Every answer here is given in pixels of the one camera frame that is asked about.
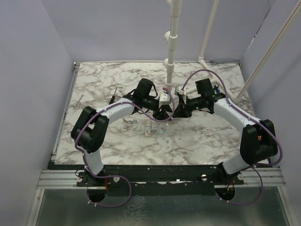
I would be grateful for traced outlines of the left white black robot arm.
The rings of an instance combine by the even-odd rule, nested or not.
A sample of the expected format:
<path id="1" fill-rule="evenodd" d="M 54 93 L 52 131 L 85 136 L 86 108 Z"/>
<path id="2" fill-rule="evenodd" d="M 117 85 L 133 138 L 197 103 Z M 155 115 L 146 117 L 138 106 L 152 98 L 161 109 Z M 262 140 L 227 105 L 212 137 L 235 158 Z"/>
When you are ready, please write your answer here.
<path id="1" fill-rule="evenodd" d="M 119 101 L 98 109 L 88 106 L 82 110 L 71 131 L 71 138 L 75 148 L 83 155 L 85 168 L 89 171 L 87 179 L 92 185 L 98 186 L 104 179 L 100 147 L 110 124 L 138 111 L 156 122 L 172 118 L 175 103 L 168 88 L 164 87 L 163 92 L 155 97 L 150 95 L 152 89 L 155 85 L 151 80 L 141 79 L 137 87 Z"/>

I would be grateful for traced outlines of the white staple box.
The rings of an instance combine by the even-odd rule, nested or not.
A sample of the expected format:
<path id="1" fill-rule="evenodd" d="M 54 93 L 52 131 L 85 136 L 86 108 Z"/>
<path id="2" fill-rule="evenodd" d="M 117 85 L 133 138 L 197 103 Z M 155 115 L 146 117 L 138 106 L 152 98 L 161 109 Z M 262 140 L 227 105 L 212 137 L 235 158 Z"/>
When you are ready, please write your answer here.
<path id="1" fill-rule="evenodd" d="M 150 119 L 145 120 L 144 135 L 146 137 L 151 136 L 151 120 Z"/>

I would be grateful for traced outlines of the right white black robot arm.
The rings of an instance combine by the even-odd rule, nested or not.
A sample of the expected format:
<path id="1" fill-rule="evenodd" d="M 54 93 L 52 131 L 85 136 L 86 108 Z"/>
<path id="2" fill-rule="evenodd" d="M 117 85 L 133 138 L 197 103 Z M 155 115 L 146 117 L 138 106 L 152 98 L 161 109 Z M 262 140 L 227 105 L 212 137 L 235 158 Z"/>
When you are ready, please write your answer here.
<path id="1" fill-rule="evenodd" d="M 183 86 L 176 86 L 175 94 L 179 104 L 173 114 L 174 118 L 190 118 L 193 111 L 207 109 L 210 114 L 221 116 L 241 134 L 239 152 L 230 159 L 219 164 L 216 179 L 227 184 L 233 174 L 248 168 L 278 153 L 274 140 L 274 125 L 270 120 L 261 121 L 253 118 L 238 108 L 225 94 L 215 93 L 209 79 L 196 82 L 199 97 L 188 98 Z"/>

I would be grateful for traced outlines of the white stapler base piece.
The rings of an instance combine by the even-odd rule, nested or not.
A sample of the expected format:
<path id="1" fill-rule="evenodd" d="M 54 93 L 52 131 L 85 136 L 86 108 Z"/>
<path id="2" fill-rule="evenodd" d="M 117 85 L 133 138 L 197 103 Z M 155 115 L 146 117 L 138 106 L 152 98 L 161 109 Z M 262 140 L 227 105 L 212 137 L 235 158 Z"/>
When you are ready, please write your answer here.
<path id="1" fill-rule="evenodd" d="M 123 122 L 126 123 L 126 124 L 130 124 L 130 125 L 139 124 L 138 120 L 126 120 L 126 119 L 123 119 Z"/>

